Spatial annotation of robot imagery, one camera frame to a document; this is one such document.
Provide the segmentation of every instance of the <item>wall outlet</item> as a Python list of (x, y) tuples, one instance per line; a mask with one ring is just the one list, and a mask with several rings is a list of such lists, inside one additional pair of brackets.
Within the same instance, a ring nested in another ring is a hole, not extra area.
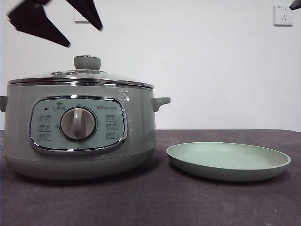
[(274, 25), (293, 25), (293, 12), (288, 6), (274, 6)]

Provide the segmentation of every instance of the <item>plate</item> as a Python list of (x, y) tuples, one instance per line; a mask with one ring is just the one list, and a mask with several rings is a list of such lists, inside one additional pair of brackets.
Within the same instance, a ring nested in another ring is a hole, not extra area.
[(204, 178), (248, 182), (266, 180), (283, 172), (291, 158), (282, 152), (253, 145), (195, 142), (166, 150), (180, 169)]

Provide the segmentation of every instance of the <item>dark gray table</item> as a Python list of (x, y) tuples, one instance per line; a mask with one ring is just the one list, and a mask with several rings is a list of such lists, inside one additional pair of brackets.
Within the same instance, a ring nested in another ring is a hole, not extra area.
[[(280, 150), (288, 170), (270, 180), (226, 183), (169, 163), (168, 146), (222, 141)], [(301, 133), (286, 130), (158, 130), (143, 166), (117, 176), (57, 182), (27, 178), (1, 162), (2, 226), (301, 225)]]

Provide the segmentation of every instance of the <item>plate rim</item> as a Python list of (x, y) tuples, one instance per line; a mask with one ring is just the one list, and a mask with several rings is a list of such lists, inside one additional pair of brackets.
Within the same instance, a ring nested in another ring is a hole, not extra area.
[[(190, 162), (190, 161), (184, 161), (184, 160), (181, 160), (181, 159), (178, 159), (174, 156), (171, 155), (171, 153), (169, 152), (169, 150), (172, 148), (172, 147), (175, 147), (175, 146), (178, 146), (178, 145), (186, 145), (186, 144), (204, 144), (204, 143), (213, 143), (213, 144), (231, 144), (231, 145), (244, 145), (244, 146), (251, 146), (251, 147), (256, 147), (256, 148), (263, 148), (263, 149), (268, 149), (268, 150), (272, 150), (274, 152), (278, 152), (284, 156), (287, 157), (287, 161), (283, 164), (279, 164), (279, 165), (276, 165), (276, 166), (273, 166), (273, 167), (268, 167), (268, 168), (258, 168), (258, 169), (235, 169), (235, 168), (226, 168), (226, 167), (216, 167), (216, 166), (209, 166), (209, 165), (203, 165), (203, 164), (197, 164), (197, 163), (194, 163), (194, 162)], [(180, 143), (180, 144), (175, 144), (175, 145), (172, 145), (170, 147), (168, 147), (166, 149), (166, 153), (169, 157), (171, 158), (174, 158), (178, 161), (182, 161), (182, 162), (185, 162), (185, 163), (188, 163), (188, 164), (192, 164), (192, 165), (196, 165), (196, 166), (203, 166), (203, 167), (210, 167), (210, 168), (215, 168), (215, 169), (223, 169), (223, 170), (245, 170), (245, 171), (250, 171), (250, 170), (254, 170), (254, 171), (257, 171), (257, 170), (271, 170), (271, 169), (277, 169), (277, 168), (281, 168), (281, 167), (284, 167), (284, 166), (287, 166), (288, 164), (290, 164), (291, 162), (291, 157), (281, 151), (277, 151), (275, 149), (271, 149), (271, 148), (267, 148), (267, 147), (261, 147), (261, 146), (256, 146), (256, 145), (248, 145), (248, 144), (241, 144), (241, 143), (231, 143), (231, 142), (210, 142), (210, 141), (205, 141), (205, 142), (186, 142), (186, 143)]]

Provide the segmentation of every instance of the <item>electric hot pot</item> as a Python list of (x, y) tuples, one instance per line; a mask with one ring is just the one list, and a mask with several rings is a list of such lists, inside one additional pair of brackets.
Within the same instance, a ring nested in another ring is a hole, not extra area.
[(76, 69), (11, 80), (3, 157), (17, 173), (74, 180), (118, 174), (147, 161), (155, 148), (150, 84), (100, 71), (94, 56), (74, 58)]

